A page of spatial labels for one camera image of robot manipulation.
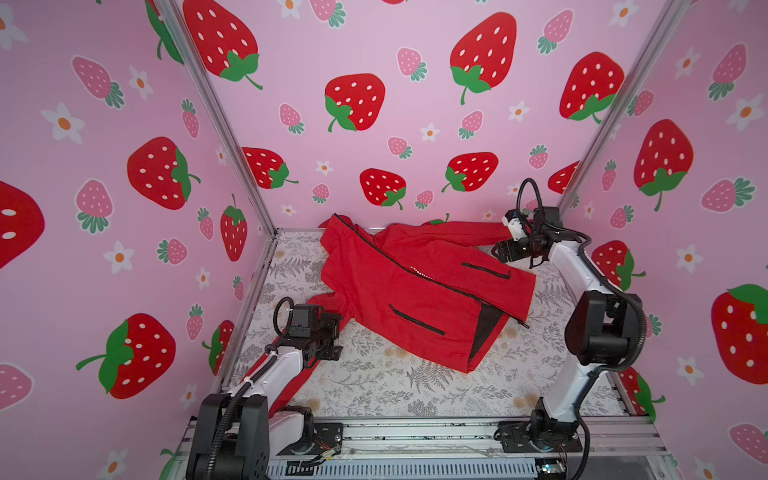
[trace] zipper pocket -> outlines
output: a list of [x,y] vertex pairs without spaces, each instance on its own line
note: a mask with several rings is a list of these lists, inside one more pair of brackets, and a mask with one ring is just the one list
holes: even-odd
[[397,315],[397,316],[399,316],[399,317],[401,317],[403,319],[408,320],[410,323],[415,323],[416,325],[421,326],[423,328],[426,328],[427,330],[430,330],[432,332],[435,332],[438,335],[445,336],[445,332],[443,330],[440,330],[439,328],[434,327],[432,325],[428,325],[428,324],[422,322],[421,320],[417,320],[417,319],[413,318],[412,316],[410,316],[408,313],[401,312],[400,310],[398,310],[394,306],[392,306],[391,303],[389,304],[389,308],[392,309],[392,311],[395,313],[395,315]]
[[489,268],[485,268],[484,266],[472,265],[471,263],[462,262],[462,266],[466,266],[466,267],[469,267],[469,268],[474,268],[475,270],[481,270],[483,272],[490,273],[491,275],[497,276],[498,278],[501,278],[501,279],[504,279],[504,280],[509,280],[512,277],[512,272],[511,271],[507,272],[507,274],[504,275],[503,273],[499,273],[499,272],[497,272],[495,270],[491,270]]

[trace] black zipper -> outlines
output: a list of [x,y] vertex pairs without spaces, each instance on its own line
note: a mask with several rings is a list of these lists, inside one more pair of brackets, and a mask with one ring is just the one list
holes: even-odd
[[355,235],[357,235],[357,236],[358,236],[358,237],[359,237],[359,238],[360,238],[360,239],[361,239],[363,242],[365,242],[365,243],[366,243],[366,244],[367,244],[369,247],[371,247],[371,248],[373,248],[374,250],[376,250],[377,252],[381,253],[381,254],[382,254],[382,256],[383,256],[384,258],[386,258],[386,259],[387,259],[387,260],[389,260],[390,262],[394,263],[395,265],[397,265],[397,266],[398,266],[398,267],[400,267],[400,268],[401,268],[403,271],[405,271],[405,272],[409,273],[410,275],[413,275],[413,276],[417,276],[417,277],[418,277],[418,278],[420,278],[420,279],[423,279],[423,280],[427,280],[428,282],[432,282],[432,283],[434,283],[434,284],[436,284],[436,285],[440,285],[441,287],[443,287],[443,288],[446,288],[446,289],[448,289],[448,290],[451,290],[452,292],[456,292],[456,293],[458,293],[458,294],[460,294],[460,295],[463,295],[463,296],[468,296],[469,298],[471,298],[471,299],[473,299],[473,300],[477,300],[477,301],[478,301],[478,302],[480,302],[480,303],[485,303],[485,304],[487,304],[487,305],[495,306],[495,307],[496,307],[497,309],[499,309],[499,310],[500,310],[502,313],[504,313],[505,315],[509,316],[509,318],[513,318],[513,319],[517,320],[517,322],[518,322],[520,325],[524,326],[524,327],[525,327],[525,328],[527,328],[527,329],[530,329],[530,328],[531,328],[531,327],[530,327],[530,326],[528,326],[528,325],[527,325],[525,322],[523,322],[522,320],[520,320],[518,317],[516,317],[516,316],[514,316],[514,315],[512,315],[512,314],[510,314],[510,313],[507,313],[507,312],[505,312],[504,310],[502,310],[502,309],[498,308],[498,307],[497,307],[496,305],[494,305],[493,303],[490,303],[489,301],[487,301],[487,300],[484,300],[484,299],[480,298],[479,296],[473,295],[473,294],[471,294],[471,293],[467,293],[467,292],[465,292],[465,291],[459,290],[458,288],[454,288],[454,287],[452,287],[452,286],[448,286],[448,285],[445,285],[444,283],[440,283],[440,282],[438,282],[437,280],[433,280],[433,279],[431,279],[431,278],[428,278],[428,277],[426,277],[426,276],[421,276],[421,275],[419,275],[418,273],[414,272],[413,270],[411,270],[411,269],[409,269],[409,268],[406,268],[406,267],[404,267],[403,265],[400,265],[399,263],[397,263],[397,262],[395,261],[395,259],[393,259],[393,258],[392,258],[392,257],[390,257],[389,255],[387,255],[386,253],[382,252],[382,251],[381,251],[381,250],[380,250],[380,249],[379,249],[379,248],[378,248],[376,245],[374,245],[373,243],[370,243],[370,242],[369,242],[369,241],[368,241],[368,240],[367,240],[367,239],[366,239],[366,238],[365,238],[363,235],[360,235],[360,232],[358,232],[357,230],[355,230],[355,229],[352,227],[352,225],[349,225],[347,222],[345,222],[345,221],[344,221],[344,219],[343,219],[343,218],[341,218],[341,217],[339,217],[339,215],[338,215],[338,214],[333,214],[333,216],[334,216],[334,217],[336,217],[337,219],[339,219],[339,222],[343,223],[343,224],[344,224],[344,225],[345,225],[347,228],[349,228],[349,229],[350,229],[350,230],[351,230],[351,231],[352,231],[352,232],[353,232]]
[[398,310],[394,306],[392,306],[391,303],[389,304],[389,308],[392,309],[392,311],[395,313],[395,315],[400,316],[400,317],[408,320],[411,323],[415,323],[418,326],[426,328],[427,330],[431,330],[431,331],[437,333],[438,335],[445,336],[445,331],[444,330],[440,330],[439,328],[437,328],[435,326],[429,325],[428,323],[424,323],[421,320],[415,319],[412,316],[410,316],[408,313],[401,312],[400,310]]
[[507,272],[507,274],[504,275],[503,273],[499,273],[499,272],[497,272],[495,270],[491,270],[489,268],[485,268],[484,266],[472,265],[471,263],[466,263],[466,262],[462,262],[462,266],[467,266],[469,268],[474,268],[475,270],[481,270],[483,272],[490,273],[491,275],[497,276],[498,278],[502,278],[504,280],[509,280],[512,277],[512,272]]

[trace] red jacket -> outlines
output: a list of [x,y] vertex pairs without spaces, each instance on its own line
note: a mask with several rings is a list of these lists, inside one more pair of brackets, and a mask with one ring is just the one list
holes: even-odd
[[[394,223],[370,235],[334,215],[320,241],[329,254],[321,278],[333,293],[306,302],[344,315],[342,328],[354,318],[417,356],[471,372],[507,318],[528,316],[536,276],[471,248],[508,238],[500,223],[470,222]],[[273,407],[311,373],[296,377]]]

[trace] strawberry wallpaper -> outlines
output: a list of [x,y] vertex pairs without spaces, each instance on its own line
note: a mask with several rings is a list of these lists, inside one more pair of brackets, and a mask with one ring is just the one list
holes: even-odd
[[0,477],[167,478],[268,236],[154,3],[39,7],[0,0]]
[[177,3],[292,228],[500,221],[526,177],[556,203],[664,4]]
[[565,218],[643,299],[621,381],[689,480],[768,478],[765,18],[695,2]]

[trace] red strawberry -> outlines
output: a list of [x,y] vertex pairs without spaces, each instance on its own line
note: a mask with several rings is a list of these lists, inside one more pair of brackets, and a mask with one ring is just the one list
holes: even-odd
[[610,223],[613,228],[621,229],[626,227],[627,223],[632,223],[633,218],[634,208],[631,205],[624,205],[624,208],[619,207],[614,211]]
[[547,182],[549,190],[559,194],[565,193],[565,188],[571,182],[574,173],[576,173],[576,168],[578,168],[578,162],[574,162],[567,167],[554,172]]
[[288,127],[288,131],[292,134],[301,135],[304,132],[301,114],[288,104],[280,105],[280,121]]
[[75,368],[104,359],[99,382],[116,399],[127,399],[159,379],[175,356],[176,341],[170,333],[154,317],[136,313],[110,333],[106,354],[85,359]]
[[197,138],[197,134],[200,133],[200,122],[197,120],[197,112],[189,98],[185,98],[181,102],[181,110],[181,121],[184,122],[184,126],[190,132],[190,137]]
[[453,81],[464,87],[464,96],[491,90],[509,73],[518,23],[515,17],[499,12],[486,18],[458,41],[451,52]]
[[318,204],[324,204],[328,201],[328,197],[331,196],[330,190],[328,190],[328,185],[325,184],[317,184],[312,189],[312,200],[314,200]]
[[645,272],[632,273],[634,257],[627,245],[619,240],[600,245],[592,252],[592,261],[614,285],[627,291],[633,276],[645,276]]
[[168,210],[178,210],[192,193],[187,159],[176,144],[157,137],[139,147],[128,158],[128,180],[136,191]]
[[210,217],[207,208],[200,208],[197,211],[197,221],[200,222],[200,233],[208,240],[214,239],[214,219]]
[[688,137],[670,119],[659,120],[645,135],[634,165],[634,184],[649,197],[659,196],[654,211],[661,207],[661,195],[674,190],[694,162],[694,148]]
[[195,303],[190,310],[190,317],[187,319],[187,337],[189,337],[190,342],[197,339],[202,329],[203,307]]
[[435,195],[431,190],[424,190],[416,196],[416,208],[419,210],[424,210],[429,206],[434,198]]
[[755,187],[746,178],[736,180],[720,180],[702,197],[701,206],[720,214],[730,211],[733,207],[743,207],[752,200]]
[[326,85],[326,110],[341,128],[363,131],[371,128],[384,103],[384,84],[370,73],[336,77]]
[[336,0],[310,0],[315,16],[321,22],[328,22],[331,28],[341,28],[344,25],[344,5]]
[[157,245],[157,259],[163,263],[178,265],[187,259],[187,248],[176,238],[163,239]]
[[386,143],[389,146],[389,153],[392,155],[397,155],[400,158],[410,158],[413,154],[413,150],[408,145],[408,142],[402,138],[390,137]]
[[234,194],[232,194],[232,205],[227,207],[224,213],[221,214],[219,229],[221,230],[221,240],[224,241],[224,249],[227,251],[227,256],[233,262],[237,262],[240,259],[240,255],[243,254],[243,248],[245,248],[245,239],[248,237],[248,223],[245,221],[243,211],[237,208]]
[[746,45],[739,43],[734,45],[723,60],[717,64],[712,72],[712,85],[710,85],[710,100],[718,101],[725,98],[733,89],[733,83],[738,80],[746,68]]
[[72,69],[94,98],[105,101],[108,107],[116,110],[125,105],[120,85],[110,79],[107,69],[98,62],[75,55],[72,57]]
[[640,117],[650,104],[654,103],[654,94],[648,90],[643,90],[639,95],[635,95],[627,108],[627,115]]
[[491,152],[463,154],[453,157],[445,170],[445,179],[449,182],[445,189],[453,187],[458,192],[472,192],[483,185],[493,175],[498,167],[498,157]]
[[544,145],[536,145],[531,149],[531,157],[528,159],[528,163],[533,168],[542,168],[549,160],[549,154],[547,148]]
[[538,52],[542,55],[549,55],[551,51],[555,50],[558,43],[568,36],[573,21],[573,11],[563,10],[547,22],[544,26],[544,36],[538,39]]
[[235,276],[235,280],[232,282],[232,287],[235,289],[235,298],[238,300],[243,299],[245,293],[245,286],[243,285],[243,279],[240,276]]
[[741,423],[728,433],[733,444],[742,452],[763,465],[768,465],[768,432],[763,432],[751,423]]
[[35,379],[22,367],[0,362],[0,412],[26,399],[34,387]]
[[571,70],[560,98],[560,115],[569,120],[584,120],[611,106],[624,81],[624,70],[605,53],[593,51]]
[[718,296],[712,328],[731,373],[749,383],[768,383],[768,290],[746,284]]
[[205,68],[217,77],[240,81],[259,67],[259,46],[253,33],[214,0],[184,0],[184,21]]
[[219,374],[219,367],[221,367],[221,361],[224,360],[224,353],[227,353],[234,329],[234,323],[224,320],[214,332],[214,336],[210,338],[210,346],[206,345],[205,340],[203,340],[203,347],[210,350],[208,365],[210,365],[210,371],[214,375]]
[[422,61],[422,54],[412,48],[400,48],[397,51],[397,65],[400,73],[410,77],[411,81],[421,81],[427,76],[427,64]]
[[462,120],[462,127],[459,128],[458,135],[464,140],[469,140],[475,136],[475,132],[480,130],[480,127],[482,127],[482,112],[480,110],[473,111]]
[[616,162],[611,158],[608,163],[605,164],[605,172],[603,172],[603,191],[609,191],[615,180]]
[[299,183],[297,180],[288,180],[288,165],[275,152],[266,148],[243,147],[243,153],[259,187],[269,190],[282,187],[285,182]]
[[0,181],[0,268],[31,247],[45,230],[32,197]]

